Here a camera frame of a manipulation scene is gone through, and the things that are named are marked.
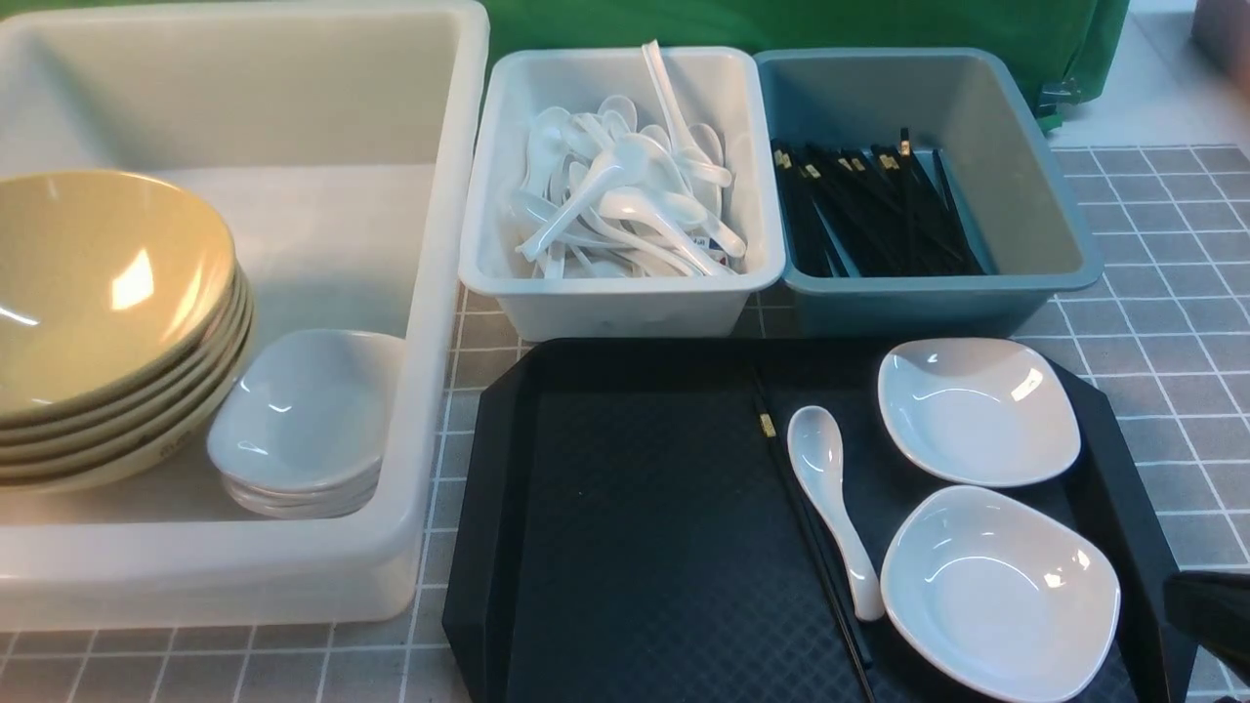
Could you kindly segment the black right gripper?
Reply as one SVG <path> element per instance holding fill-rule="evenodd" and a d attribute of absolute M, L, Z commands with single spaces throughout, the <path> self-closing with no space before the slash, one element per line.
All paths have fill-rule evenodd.
<path fill-rule="evenodd" d="M 1168 622 L 1249 682 L 1249 574 L 1179 570 L 1164 579 Z"/>

